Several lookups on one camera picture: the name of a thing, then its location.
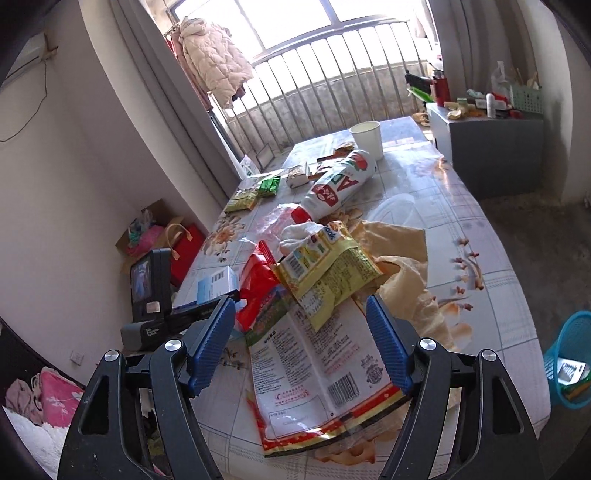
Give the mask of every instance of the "green snack bag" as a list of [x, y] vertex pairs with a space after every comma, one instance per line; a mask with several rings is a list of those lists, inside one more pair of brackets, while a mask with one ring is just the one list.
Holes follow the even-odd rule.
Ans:
[[259, 197], [273, 197], [277, 195], [280, 181], [281, 179], [279, 177], [263, 180], [261, 182], [261, 186], [258, 189]]

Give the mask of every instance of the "red thermos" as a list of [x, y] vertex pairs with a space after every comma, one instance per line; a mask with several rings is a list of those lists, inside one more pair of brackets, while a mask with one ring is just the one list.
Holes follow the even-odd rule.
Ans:
[[436, 70], [433, 75], [433, 89], [435, 90], [435, 101], [437, 106], [443, 106], [445, 102], [451, 102], [452, 97], [449, 94], [449, 85], [447, 78], [441, 70]]

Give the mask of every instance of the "cardboard box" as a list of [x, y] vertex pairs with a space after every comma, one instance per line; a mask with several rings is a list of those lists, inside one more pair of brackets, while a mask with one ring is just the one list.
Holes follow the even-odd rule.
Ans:
[[[166, 205], [166, 203], [163, 199], [157, 200], [156, 202], [152, 203], [151, 205], [148, 205], [145, 209], [142, 210], [142, 212], [145, 210], [149, 210], [150, 212], [152, 212], [152, 215], [154, 217], [154, 220], [156, 221], [156, 224], [161, 225], [163, 227], [167, 227], [168, 225], [171, 225], [174, 223], [182, 223], [182, 221], [183, 221], [183, 217], [174, 215], [172, 210], [170, 210], [170, 208], [168, 207], [168, 205]], [[183, 230], [178, 226], [174, 226], [174, 227], [170, 228], [170, 230], [168, 231], [168, 237], [170, 239], [170, 246], [174, 247], [176, 242], [180, 239], [181, 235], [179, 235], [179, 234], [182, 233], [182, 231]], [[169, 247], [168, 240], [166, 238], [165, 233], [166, 233], [166, 230], [164, 230], [164, 232], [162, 232], [158, 236], [158, 238], [154, 242], [154, 245], [152, 246], [153, 249], [154, 248], [168, 248]], [[127, 274], [127, 275], [129, 275], [129, 272], [131, 271], [131, 266], [142, 257], [142, 255], [136, 255], [136, 256], [128, 255], [127, 254], [127, 245], [128, 244], [129, 244], [129, 235], [128, 235], [128, 231], [126, 228], [125, 232], [123, 232], [123, 235], [121, 235], [121, 237], [119, 237], [119, 240], [117, 240], [117, 243], [115, 244], [115, 246], [117, 247], [117, 250], [119, 250], [125, 256], [125, 261], [123, 262], [123, 265], [121, 266], [121, 273]]]

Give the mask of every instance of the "gray cabinet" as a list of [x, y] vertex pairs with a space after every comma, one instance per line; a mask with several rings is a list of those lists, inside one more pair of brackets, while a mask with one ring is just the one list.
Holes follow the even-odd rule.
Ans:
[[449, 120], [448, 110], [427, 105], [437, 149], [476, 199], [534, 191], [540, 182], [544, 122], [488, 117]]

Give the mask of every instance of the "electrical wire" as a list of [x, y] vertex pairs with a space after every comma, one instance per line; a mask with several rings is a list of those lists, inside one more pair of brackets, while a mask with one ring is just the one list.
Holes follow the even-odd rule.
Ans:
[[35, 110], [35, 113], [31, 115], [31, 118], [29, 120], [27, 120], [27, 123], [25, 123], [18, 132], [16, 132], [15, 134], [11, 135], [10, 137], [8, 137], [5, 140], [0, 139], [0, 143], [5, 143], [8, 142], [9, 140], [12, 140], [14, 137], [16, 137], [20, 132], [22, 132], [23, 130], [25, 130], [25, 127], [31, 122], [31, 120], [33, 120], [33, 118], [35, 118], [35, 115], [39, 113], [39, 109], [41, 108], [41, 105], [43, 104], [43, 101], [47, 98], [47, 61], [43, 60], [43, 64], [45, 65], [45, 74], [44, 74], [44, 80], [43, 80], [43, 87], [45, 90], [45, 95], [43, 96], [43, 98], [41, 99], [41, 102], [39, 102], [39, 106], [37, 107], [37, 110]]

